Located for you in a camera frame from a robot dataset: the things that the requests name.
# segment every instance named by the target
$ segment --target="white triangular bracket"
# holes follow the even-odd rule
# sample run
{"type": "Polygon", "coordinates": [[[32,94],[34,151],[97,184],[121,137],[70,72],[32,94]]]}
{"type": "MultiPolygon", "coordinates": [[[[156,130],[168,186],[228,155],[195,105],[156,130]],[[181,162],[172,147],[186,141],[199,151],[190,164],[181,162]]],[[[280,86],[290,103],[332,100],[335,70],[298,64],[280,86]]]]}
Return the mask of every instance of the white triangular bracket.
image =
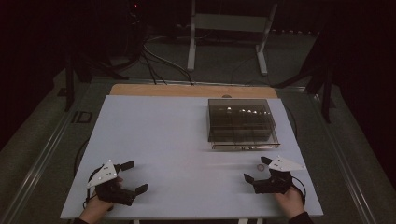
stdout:
{"type": "Polygon", "coordinates": [[[306,170],[306,167],[304,165],[298,164],[294,161],[290,161],[288,159],[282,158],[280,156],[277,156],[276,159],[274,159],[268,167],[273,170],[278,170],[278,171],[293,171],[293,170],[306,170]]]}
{"type": "Polygon", "coordinates": [[[87,184],[87,189],[105,183],[117,177],[116,168],[111,160],[109,160],[102,168],[93,175],[91,181],[87,184]]]}

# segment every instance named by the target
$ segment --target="white tabletop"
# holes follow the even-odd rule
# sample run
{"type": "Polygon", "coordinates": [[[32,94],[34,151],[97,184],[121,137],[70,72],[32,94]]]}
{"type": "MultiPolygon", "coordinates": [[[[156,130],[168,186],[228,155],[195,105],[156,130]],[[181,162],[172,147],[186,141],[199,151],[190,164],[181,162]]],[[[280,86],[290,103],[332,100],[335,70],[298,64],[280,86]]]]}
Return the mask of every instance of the white tabletop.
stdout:
{"type": "MultiPolygon", "coordinates": [[[[280,147],[269,151],[219,152],[207,142],[207,97],[107,96],[85,154],[66,199],[61,218],[82,211],[88,178],[112,160],[134,161],[120,172],[122,187],[134,190],[148,183],[148,191],[132,206],[117,204],[107,218],[217,219],[281,217],[271,194],[255,194],[244,174],[266,179],[260,157],[280,155],[304,165],[304,159],[280,99],[268,99],[280,147]]],[[[292,171],[306,187],[306,211],[323,212],[309,169],[292,171]]]]}

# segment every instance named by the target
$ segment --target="black sleeve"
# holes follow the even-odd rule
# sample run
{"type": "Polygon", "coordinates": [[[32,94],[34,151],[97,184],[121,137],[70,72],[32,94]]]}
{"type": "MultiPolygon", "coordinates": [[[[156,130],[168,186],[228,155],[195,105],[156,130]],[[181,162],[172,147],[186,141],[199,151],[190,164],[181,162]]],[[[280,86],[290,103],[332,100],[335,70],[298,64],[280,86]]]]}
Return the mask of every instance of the black sleeve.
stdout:
{"type": "Polygon", "coordinates": [[[87,223],[87,222],[85,222],[85,221],[83,221],[83,220],[81,220],[79,218],[76,218],[74,220],[73,224],[89,224],[89,223],[87,223]]]}
{"type": "Polygon", "coordinates": [[[289,220],[289,224],[314,224],[308,213],[304,212],[289,220]]]}

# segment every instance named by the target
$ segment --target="gray carpet floor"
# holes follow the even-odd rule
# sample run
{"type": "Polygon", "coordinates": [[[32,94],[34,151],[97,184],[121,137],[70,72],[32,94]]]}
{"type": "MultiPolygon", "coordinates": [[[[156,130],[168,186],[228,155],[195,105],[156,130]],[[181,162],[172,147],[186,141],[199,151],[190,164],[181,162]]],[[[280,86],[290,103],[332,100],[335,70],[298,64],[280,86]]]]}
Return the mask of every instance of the gray carpet floor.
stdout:
{"type": "MultiPolygon", "coordinates": [[[[314,41],[315,38],[309,35],[271,35],[265,48],[267,77],[259,72],[254,41],[200,42],[191,78],[197,85],[275,84],[299,72],[314,41]]],[[[188,38],[153,38],[146,46],[167,61],[187,66],[188,38]]],[[[155,62],[152,66],[168,83],[189,84],[174,67],[155,62]]],[[[123,81],[127,83],[153,82],[147,62],[142,59],[120,74],[130,78],[123,81]]],[[[64,71],[54,81],[54,90],[0,152],[0,174],[3,177],[0,216],[4,223],[69,222],[59,216],[73,182],[78,158],[83,154],[106,95],[115,83],[120,83],[101,74],[89,84],[77,81],[77,100],[70,112],[65,113],[65,99],[56,95],[64,87],[64,71]],[[91,122],[73,122],[76,112],[92,113],[91,122]],[[29,178],[34,172],[39,174],[34,175],[35,179],[29,178]]],[[[333,86],[332,123],[328,124],[319,113],[320,95],[303,92],[307,81],[309,78],[276,92],[287,108],[324,212],[324,216],[313,218],[315,223],[396,223],[396,193],[340,91],[333,86]]],[[[235,220],[202,222],[235,223],[235,220]]],[[[128,221],[103,220],[102,223],[128,221]]],[[[287,221],[280,218],[267,223],[287,221]]]]}

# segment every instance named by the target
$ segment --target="transparent box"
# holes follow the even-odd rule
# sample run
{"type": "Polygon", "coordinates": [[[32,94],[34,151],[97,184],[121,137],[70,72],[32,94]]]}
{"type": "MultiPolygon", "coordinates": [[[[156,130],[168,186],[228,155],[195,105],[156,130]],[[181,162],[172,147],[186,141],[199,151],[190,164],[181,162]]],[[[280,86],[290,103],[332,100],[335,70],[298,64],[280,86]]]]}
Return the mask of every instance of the transparent box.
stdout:
{"type": "Polygon", "coordinates": [[[279,146],[265,99],[209,99],[208,141],[213,149],[260,150],[279,146]]]}

